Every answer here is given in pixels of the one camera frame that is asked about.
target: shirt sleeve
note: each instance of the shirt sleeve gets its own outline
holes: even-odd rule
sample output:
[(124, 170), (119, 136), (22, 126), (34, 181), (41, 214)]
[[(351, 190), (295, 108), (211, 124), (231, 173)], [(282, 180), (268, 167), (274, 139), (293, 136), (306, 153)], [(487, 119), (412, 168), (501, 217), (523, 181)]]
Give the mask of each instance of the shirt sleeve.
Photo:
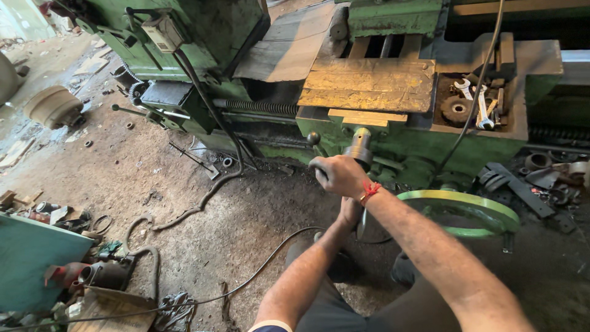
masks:
[(293, 330), (282, 321), (267, 320), (252, 326), (248, 332), (293, 332)]

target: wrench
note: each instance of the wrench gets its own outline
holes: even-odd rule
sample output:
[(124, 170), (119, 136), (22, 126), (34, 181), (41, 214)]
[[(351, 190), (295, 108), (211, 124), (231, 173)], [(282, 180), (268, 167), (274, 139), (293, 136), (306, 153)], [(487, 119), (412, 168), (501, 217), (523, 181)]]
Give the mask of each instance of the wrench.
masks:
[(455, 82), (455, 87), (458, 88), (459, 90), (461, 90), (461, 92), (463, 92), (463, 96), (467, 100), (473, 100), (473, 97), (471, 97), (471, 92), (469, 92), (470, 85), (471, 85), (471, 82), (467, 79), (463, 79), (463, 84), (459, 84), (459, 82)]
[(486, 92), (487, 86), (481, 85), (480, 95), (477, 96), (477, 101), (480, 107), (480, 113), (477, 116), (477, 127), (481, 130), (492, 130), (494, 129), (494, 122), (487, 117), (487, 109), (486, 109), (486, 98), (484, 97), (484, 92)]

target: person's hand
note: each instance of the person's hand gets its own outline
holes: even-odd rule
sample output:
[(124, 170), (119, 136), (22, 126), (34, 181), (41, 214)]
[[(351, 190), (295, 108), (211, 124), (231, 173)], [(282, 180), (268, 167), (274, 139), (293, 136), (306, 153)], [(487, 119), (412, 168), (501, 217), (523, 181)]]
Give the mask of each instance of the person's hand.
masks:
[(365, 194), (363, 181), (372, 184), (362, 167), (349, 156), (316, 157), (309, 163), (309, 167), (315, 168), (316, 179), (325, 190), (342, 197), (359, 201)]
[(352, 230), (359, 222), (361, 211), (362, 206), (360, 206), (357, 201), (350, 197), (342, 197), (342, 202), (340, 203), (340, 213), (338, 214), (338, 218), (336, 220), (344, 223)]

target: red thread bracelet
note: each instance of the red thread bracelet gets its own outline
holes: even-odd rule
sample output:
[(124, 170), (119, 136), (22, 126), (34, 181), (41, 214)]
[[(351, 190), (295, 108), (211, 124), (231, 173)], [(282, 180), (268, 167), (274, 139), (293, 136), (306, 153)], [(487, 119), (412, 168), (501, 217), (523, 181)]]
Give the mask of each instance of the red thread bracelet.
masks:
[(369, 199), (369, 197), (376, 194), (377, 190), (381, 188), (381, 185), (377, 182), (374, 183), (374, 186), (371, 184), (367, 185), (367, 182), (363, 181), (363, 187), (365, 188), (365, 194), (363, 195), (363, 197), (360, 198), (360, 205), (365, 206), (366, 201)]

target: lathe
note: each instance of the lathe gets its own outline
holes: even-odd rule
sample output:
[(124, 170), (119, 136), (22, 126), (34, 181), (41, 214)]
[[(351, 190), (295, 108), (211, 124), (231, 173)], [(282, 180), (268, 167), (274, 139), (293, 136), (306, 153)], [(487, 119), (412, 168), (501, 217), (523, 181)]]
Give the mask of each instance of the lathe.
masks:
[(214, 151), (301, 165), (347, 153), (376, 181), (460, 194), (526, 144), (590, 139), (588, 0), (506, 1), (494, 42), (498, 1), (352, 0), (324, 32), (342, 54), (280, 82), (234, 77), (270, 27), (257, 0), (58, 2), (124, 61), (116, 78), (147, 112), (130, 111)]

